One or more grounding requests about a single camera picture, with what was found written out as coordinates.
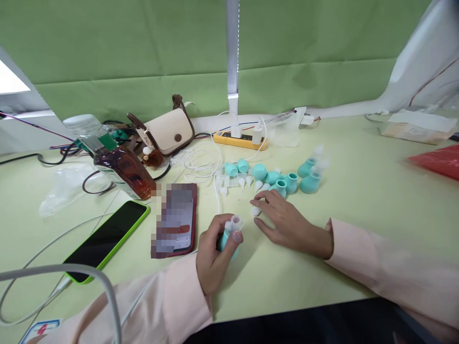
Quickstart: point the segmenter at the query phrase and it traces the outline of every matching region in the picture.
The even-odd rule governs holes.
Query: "handbag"
[[[172,96],[172,111],[146,123],[132,113],[127,116],[145,145],[158,149],[164,156],[170,156],[189,144],[195,138],[195,129],[186,112],[181,95]]]

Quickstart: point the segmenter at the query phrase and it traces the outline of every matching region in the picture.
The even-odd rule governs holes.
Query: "green curtain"
[[[225,0],[2,0],[0,45],[60,119],[228,107]]]
[[[241,0],[239,113],[378,98],[430,0]]]

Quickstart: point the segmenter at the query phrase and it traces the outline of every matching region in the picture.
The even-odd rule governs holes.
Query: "yellow power strip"
[[[262,137],[262,141],[260,142],[259,145],[254,145],[252,143],[252,135],[243,135],[240,139],[237,138],[232,138],[231,133],[229,131],[217,131],[214,134],[214,141],[216,143],[223,143],[227,144],[230,146],[237,146],[237,147],[243,147],[243,148],[250,148],[250,149],[255,149],[258,150],[260,146],[263,144],[264,137]],[[268,141],[265,142],[263,147],[260,149],[261,151],[264,151],[266,148],[268,148]]]

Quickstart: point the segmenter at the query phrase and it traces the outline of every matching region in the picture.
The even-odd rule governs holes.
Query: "bottle label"
[[[102,167],[95,165],[95,167],[101,171],[107,178],[109,178],[112,182],[116,184],[121,190],[127,193],[132,199],[141,200],[141,198],[134,192],[133,189],[129,185],[125,183],[125,181],[111,168]]]

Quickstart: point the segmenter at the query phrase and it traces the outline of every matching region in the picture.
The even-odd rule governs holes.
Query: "pink sleeve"
[[[199,284],[195,254],[176,260],[156,274],[116,285],[121,321],[147,283],[122,329],[123,343],[180,344],[212,323],[210,298],[204,296]],[[113,338],[113,316],[103,293],[50,334],[28,343],[111,344]]]
[[[417,257],[383,237],[339,220],[327,224],[329,265],[398,304],[444,342],[459,341],[459,267]]]

